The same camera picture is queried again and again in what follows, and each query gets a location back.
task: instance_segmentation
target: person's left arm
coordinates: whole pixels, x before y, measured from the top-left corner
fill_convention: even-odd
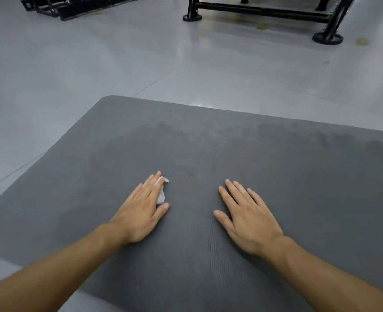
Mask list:
[[[141,241],[167,212],[156,209],[161,172],[139,184],[109,223],[80,241],[0,281],[0,312],[58,311],[67,299],[119,247]]]

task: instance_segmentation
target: yoga mat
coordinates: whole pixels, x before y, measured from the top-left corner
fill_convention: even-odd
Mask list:
[[[311,310],[216,222],[226,178],[260,194],[306,250],[383,290],[383,131],[120,96],[0,196],[0,258],[27,265],[77,241],[157,170],[169,212],[84,291],[127,312]]]

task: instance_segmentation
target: black metal rack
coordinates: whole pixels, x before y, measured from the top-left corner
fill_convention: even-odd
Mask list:
[[[26,11],[58,17],[62,21],[134,0],[21,0]]]
[[[320,0],[316,11],[325,11],[327,4],[330,0]],[[327,24],[323,32],[315,33],[313,41],[325,45],[338,45],[343,41],[343,36],[337,34],[337,30],[341,21],[346,15],[350,5],[354,0],[340,0],[334,12],[331,14],[306,12],[306,11],[293,11],[283,9],[272,9],[264,7],[249,7],[246,5],[223,4],[212,2],[200,2],[200,0],[189,0],[189,10],[183,16],[184,21],[199,21],[201,15],[198,14],[199,9],[225,11],[233,13],[252,14],[260,16],[280,17],[284,19],[296,19],[300,21],[312,21],[317,23]],[[247,4],[248,0],[241,0],[242,4]]]

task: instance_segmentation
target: person's right arm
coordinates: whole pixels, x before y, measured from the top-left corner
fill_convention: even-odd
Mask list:
[[[383,311],[383,292],[322,261],[284,236],[267,205],[251,189],[225,182],[219,193],[232,220],[220,210],[214,215],[244,251],[270,263],[317,312]]]

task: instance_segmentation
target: person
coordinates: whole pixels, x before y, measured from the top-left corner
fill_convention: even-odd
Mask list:
[[[144,239],[168,211],[156,208],[164,179],[151,175],[129,195],[109,223],[80,241],[0,281],[0,312],[57,311],[119,247]],[[315,311],[383,311],[383,292],[303,250],[280,226],[262,198],[238,182],[219,193],[232,219],[214,216],[244,251],[274,267]]]

